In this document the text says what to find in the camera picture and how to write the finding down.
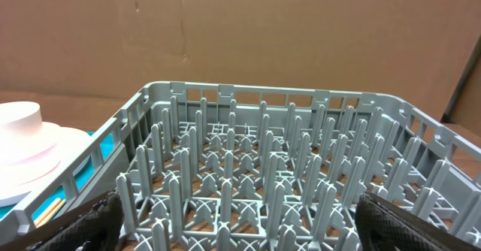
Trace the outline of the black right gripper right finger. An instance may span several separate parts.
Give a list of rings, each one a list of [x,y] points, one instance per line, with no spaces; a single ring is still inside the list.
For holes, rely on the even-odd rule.
[[[355,227],[363,250],[480,251],[372,192],[359,197]]]

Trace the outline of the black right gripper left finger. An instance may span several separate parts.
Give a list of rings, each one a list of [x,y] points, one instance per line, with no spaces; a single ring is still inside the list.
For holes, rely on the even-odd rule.
[[[124,221],[121,197],[110,190],[29,233],[2,250],[115,250]]]

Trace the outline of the wooden chopstick right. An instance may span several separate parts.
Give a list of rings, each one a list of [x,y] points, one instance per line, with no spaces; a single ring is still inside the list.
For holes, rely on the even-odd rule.
[[[66,200],[65,199],[62,199],[62,201],[56,206],[55,209],[53,209],[45,218],[44,220],[38,225],[36,226],[37,228],[44,225],[45,223],[49,222],[61,209],[62,207],[64,206]]]

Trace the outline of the teal plastic serving tray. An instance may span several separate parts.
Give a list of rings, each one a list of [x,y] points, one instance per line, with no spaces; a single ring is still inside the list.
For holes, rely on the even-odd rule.
[[[108,135],[100,143],[101,154],[106,159],[113,151],[113,135]],[[93,175],[94,167],[92,160],[89,159],[86,165],[79,171],[75,172],[74,179],[77,184],[77,188],[81,189],[86,181]],[[53,192],[32,214],[32,219],[37,219],[57,198],[60,200],[66,199],[65,192],[62,186],[60,186],[55,192]],[[1,208],[1,219],[3,219],[12,209],[13,205]]]

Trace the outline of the pink round plate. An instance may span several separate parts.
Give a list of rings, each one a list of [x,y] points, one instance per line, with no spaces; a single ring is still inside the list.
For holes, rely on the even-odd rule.
[[[90,141],[86,132],[47,122],[37,140],[8,143],[1,139],[1,206],[20,202],[70,165]]]

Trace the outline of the small pink saucer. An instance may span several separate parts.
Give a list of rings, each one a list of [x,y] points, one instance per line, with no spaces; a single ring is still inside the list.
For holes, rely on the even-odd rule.
[[[60,161],[56,155],[60,132],[59,125],[43,122],[32,138],[1,142],[1,183],[19,186],[52,171]]]

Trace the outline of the grey plastic dish rack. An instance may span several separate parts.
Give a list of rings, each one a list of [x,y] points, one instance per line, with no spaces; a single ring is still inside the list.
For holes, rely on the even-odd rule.
[[[457,150],[480,156],[393,95],[152,82],[13,207],[1,245],[36,229],[32,214],[62,186],[66,202],[51,221],[119,193],[116,249],[363,250],[363,192],[480,248],[480,180],[452,163]],[[78,189],[75,172],[89,159],[93,175]]]

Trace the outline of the pale green cup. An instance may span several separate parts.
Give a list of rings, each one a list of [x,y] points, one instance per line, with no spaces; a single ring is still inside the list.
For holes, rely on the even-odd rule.
[[[33,101],[1,103],[1,142],[34,137],[42,129],[41,107]]]

